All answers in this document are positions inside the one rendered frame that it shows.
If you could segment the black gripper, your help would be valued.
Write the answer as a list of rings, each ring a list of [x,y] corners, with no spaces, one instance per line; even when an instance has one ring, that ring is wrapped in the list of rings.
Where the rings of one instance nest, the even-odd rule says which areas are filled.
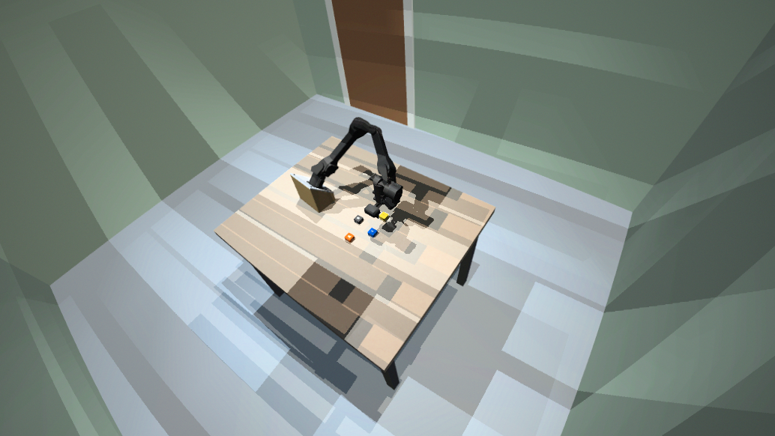
[[[384,198],[385,195],[384,195],[384,193],[378,194],[374,190],[373,190],[373,194],[375,194],[375,197],[373,199],[376,201],[376,203],[374,205],[368,204],[364,208],[364,213],[370,215],[371,217],[378,217],[378,219],[379,219],[379,214],[381,213],[379,208],[382,205],[384,205],[384,203],[383,204],[380,203],[380,200],[381,200],[381,198]]]

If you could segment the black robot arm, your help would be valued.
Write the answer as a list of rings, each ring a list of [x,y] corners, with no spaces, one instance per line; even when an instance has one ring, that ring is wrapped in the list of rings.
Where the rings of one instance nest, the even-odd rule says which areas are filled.
[[[372,136],[378,157],[377,168],[380,174],[374,173],[369,179],[373,181],[374,191],[378,194],[384,193],[385,195],[384,198],[381,198],[380,203],[384,203],[389,210],[392,210],[400,202],[403,186],[396,183],[396,166],[388,155],[382,129],[379,126],[369,124],[369,122],[360,117],[354,119],[350,125],[349,132],[335,150],[318,164],[311,167],[313,174],[307,183],[313,187],[324,189],[322,186],[325,178],[330,177],[339,168],[337,163],[340,158],[354,144],[356,139],[364,136],[366,133],[370,133]]]

